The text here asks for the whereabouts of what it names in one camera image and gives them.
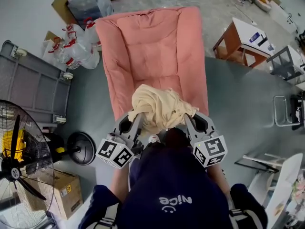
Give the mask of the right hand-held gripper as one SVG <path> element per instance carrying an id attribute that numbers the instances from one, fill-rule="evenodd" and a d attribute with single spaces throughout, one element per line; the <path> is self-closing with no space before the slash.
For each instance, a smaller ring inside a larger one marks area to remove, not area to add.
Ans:
<path id="1" fill-rule="evenodd" d="M 211 118 L 196 113 L 193 119 L 185 114 L 184 121 L 193 148 L 192 153 L 199 163 L 204 168 L 221 163 L 226 156 L 226 143 L 224 136 L 215 130 Z"/>

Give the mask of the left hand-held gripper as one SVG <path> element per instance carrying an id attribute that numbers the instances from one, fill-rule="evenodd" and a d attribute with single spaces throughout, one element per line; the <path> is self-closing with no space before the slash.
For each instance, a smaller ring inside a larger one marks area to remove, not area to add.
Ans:
<path id="1" fill-rule="evenodd" d="M 134 157 L 141 156 L 144 145 L 136 139 L 142 131 L 142 126 L 142 114 L 138 114 L 131 124 L 128 113 L 124 113 L 115 122 L 114 132 L 118 132 L 120 135 L 128 132 L 128 140 L 124 140 L 115 133 L 109 133 L 106 138 L 102 139 L 95 155 L 112 167 L 124 168 Z"/>

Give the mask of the cream cloth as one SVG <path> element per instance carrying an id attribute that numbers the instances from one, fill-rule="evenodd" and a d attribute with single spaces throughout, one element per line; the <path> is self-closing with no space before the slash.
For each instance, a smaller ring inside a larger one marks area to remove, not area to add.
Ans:
<path id="1" fill-rule="evenodd" d="M 129 121 L 143 114 L 142 135 L 158 134 L 162 130 L 185 124 L 184 115 L 193 117 L 199 109 L 183 101 L 173 89 L 157 89 L 140 85 L 132 95 L 132 110 Z"/>

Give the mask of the pink padded armchair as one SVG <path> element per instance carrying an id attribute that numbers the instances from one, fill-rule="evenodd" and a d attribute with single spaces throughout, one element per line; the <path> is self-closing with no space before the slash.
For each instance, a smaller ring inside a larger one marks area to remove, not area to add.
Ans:
<path id="1" fill-rule="evenodd" d="M 196 6 L 156 8 L 96 20 L 114 118 L 142 84 L 171 88 L 205 115 L 208 96 L 202 16 Z"/>

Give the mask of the person's left forearm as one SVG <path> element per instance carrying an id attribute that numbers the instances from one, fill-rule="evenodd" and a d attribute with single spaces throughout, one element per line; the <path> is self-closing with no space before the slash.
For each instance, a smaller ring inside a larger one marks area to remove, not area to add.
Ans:
<path id="1" fill-rule="evenodd" d="M 129 165 L 122 169 L 116 169 L 112 176 L 110 191 L 124 202 L 129 193 Z"/>

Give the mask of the person's right forearm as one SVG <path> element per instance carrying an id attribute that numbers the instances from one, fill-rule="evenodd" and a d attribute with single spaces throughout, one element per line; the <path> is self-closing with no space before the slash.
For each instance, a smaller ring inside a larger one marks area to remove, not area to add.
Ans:
<path id="1" fill-rule="evenodd" d="M 221 191 L 227 196 L 230 194 L 230 186 L 225 178 L 224 172 L 219 164 L 209 166 L 207 173 L 210 179 L 212 179 L 221 189 Z"/>

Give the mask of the person's black trousers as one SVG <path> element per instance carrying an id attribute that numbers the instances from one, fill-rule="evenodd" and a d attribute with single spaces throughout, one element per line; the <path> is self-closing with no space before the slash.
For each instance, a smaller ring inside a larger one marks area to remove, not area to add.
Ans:
<path id="1" fill-rule="evenodd" d="M 192 148 L 184 131 L 179 128 L 171 128 L 158 135 L 159 143 L 148 143 L 143 154 L 148 153 L 182 153 L 190 154 Z"/>

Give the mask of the person's navy t-shirt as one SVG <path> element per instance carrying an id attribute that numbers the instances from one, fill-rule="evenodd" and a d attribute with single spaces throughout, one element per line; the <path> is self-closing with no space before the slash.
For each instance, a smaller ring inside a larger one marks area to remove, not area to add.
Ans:
<path id="1" fill-rule="evenodd" d="M 266 229 L 265 209 L 243 184 L 229 202 L 190 149 L 155 143 L 134 161 L 124 201 L 104 185 L 93 189 L 78 229 Z"/>

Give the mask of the yellow black vacuum cleaner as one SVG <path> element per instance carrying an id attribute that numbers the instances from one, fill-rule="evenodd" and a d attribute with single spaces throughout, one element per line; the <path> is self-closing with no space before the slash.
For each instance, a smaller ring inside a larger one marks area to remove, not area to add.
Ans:
<path id="1" fill-rule="evenodd" d="M 38 136 L 23 127 L 5 130 L 0 138 L 0 167 L 43 167 L 58 162 L 69 152 L 64 140 L 54 133 Z"/>

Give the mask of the brown cardboard box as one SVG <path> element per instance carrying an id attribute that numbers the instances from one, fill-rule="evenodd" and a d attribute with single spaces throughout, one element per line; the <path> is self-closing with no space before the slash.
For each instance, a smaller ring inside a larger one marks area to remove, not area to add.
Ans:
<path id="1" fill-rule="evenodd" d="M 32 212 L 49 210 L 68 220 L 83 204 L 80 179 L 77 175 L 48 168 L 28 175 L 25 181 L 46 198 L 37 198 L 19 186 L 17 194 L 20 201 Z"/>

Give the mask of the white round table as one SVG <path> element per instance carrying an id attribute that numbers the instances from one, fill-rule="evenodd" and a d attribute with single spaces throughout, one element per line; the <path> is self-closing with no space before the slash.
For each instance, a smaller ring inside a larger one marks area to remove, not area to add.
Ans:
<path id="1" fill-rule="evenodd" d="M 273 194 L 265 207 L 268 217 L 267 229 L 271 229 L 283 212 L 289 197 L 293 191 L 293 185 L 297 180 L 303 154 L 298 153 L 290 158 L 265 153 L 265 156 L 272 157 L 273 160 L 267 161 L 244 155 L 243 158 L 252 160 L 261 165 L 267 165 L 269 170 L 257 173 L 253 178 L 248 191 L 254 198 L 263 205 L 268 192 Z"/>

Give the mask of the white top wooden side table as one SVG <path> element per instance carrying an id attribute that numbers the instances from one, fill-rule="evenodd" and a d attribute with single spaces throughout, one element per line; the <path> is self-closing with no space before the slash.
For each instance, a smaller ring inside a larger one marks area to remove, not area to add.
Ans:
<path id="1" fill-rule="evenodd" d="M 249 39 L 256 32 L 260 33 L 260 37 L 250 43 Z M 268 46 L 272 44 L 269 38 L 263 45 L 257 46 L 265 37 L 268 38 L 263 30 L 237 18 L 232 18 L 232 22 L 214 45 L 213 52 L 217 59 L 254 68 L 274 54 L 274 52 L 268 50 Z"/>

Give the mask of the white pet bed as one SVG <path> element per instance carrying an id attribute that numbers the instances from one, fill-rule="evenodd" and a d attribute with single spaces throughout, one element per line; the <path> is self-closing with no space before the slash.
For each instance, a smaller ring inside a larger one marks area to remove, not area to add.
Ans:
<path id="1" fill-rule="evenodd" d="M 259 7 L 261 10 L 265 12 L 269 12 L 272 9 L 270 2 L 268 0 L 255 0 L 254 2 L 257 7 Z"/>

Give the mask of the flat brown cardboard sheet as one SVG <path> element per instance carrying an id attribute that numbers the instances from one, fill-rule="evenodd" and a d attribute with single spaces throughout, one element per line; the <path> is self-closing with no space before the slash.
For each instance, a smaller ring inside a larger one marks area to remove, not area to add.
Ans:
<path id="1" fill-rule="evenodd" d="M 68 0 L 54 0 L 51 6 L 66 24 L 74 23 L 79 25 L 67 4 Z"/>

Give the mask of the black frame white table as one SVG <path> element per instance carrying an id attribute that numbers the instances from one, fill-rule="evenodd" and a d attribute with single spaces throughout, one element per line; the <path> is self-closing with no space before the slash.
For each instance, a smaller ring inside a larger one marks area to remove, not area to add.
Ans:
<path id="1" fill-rule="evenodd" d="M 305 75 L 305 58 L 290 45 L 287 45 L 266 61 L 271 64 L 270 74 L 280 76 L 285 81 Z"/>

